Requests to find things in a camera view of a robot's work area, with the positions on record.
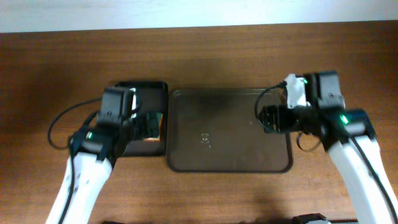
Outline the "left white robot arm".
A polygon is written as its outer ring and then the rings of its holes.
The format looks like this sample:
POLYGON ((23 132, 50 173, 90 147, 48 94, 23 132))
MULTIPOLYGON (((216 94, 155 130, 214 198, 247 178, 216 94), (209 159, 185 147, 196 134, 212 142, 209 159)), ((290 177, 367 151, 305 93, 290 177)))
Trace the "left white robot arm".
POLYGON ((69 138, 67 168, 47 223, 87 223, 116 161, 134 141, 161 139, 167 112, 163 90, 112 86, 69 138))

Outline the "orange green scrub sponge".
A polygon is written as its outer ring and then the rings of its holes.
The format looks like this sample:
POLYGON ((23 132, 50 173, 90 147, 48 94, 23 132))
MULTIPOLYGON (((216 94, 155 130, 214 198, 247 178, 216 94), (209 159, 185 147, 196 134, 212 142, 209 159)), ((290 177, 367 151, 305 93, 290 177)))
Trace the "orange green scrub sponge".
POLYGON ((145 142, 159 142, 160 138, 145 138, 143 139, 145 142))

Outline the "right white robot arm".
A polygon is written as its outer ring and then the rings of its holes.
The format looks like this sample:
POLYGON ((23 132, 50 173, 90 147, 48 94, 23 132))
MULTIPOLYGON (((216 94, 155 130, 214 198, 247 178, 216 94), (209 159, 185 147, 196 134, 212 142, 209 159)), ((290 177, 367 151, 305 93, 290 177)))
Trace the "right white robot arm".
POLYGON ((262 94, 280 88, 285 103, 260 107, 254 115, 265 133, 315 136, 338 169, 359 223, 397 223, 397 197, 381 159, 369 116, 348 110, 336 71, 291 73, 262 94))

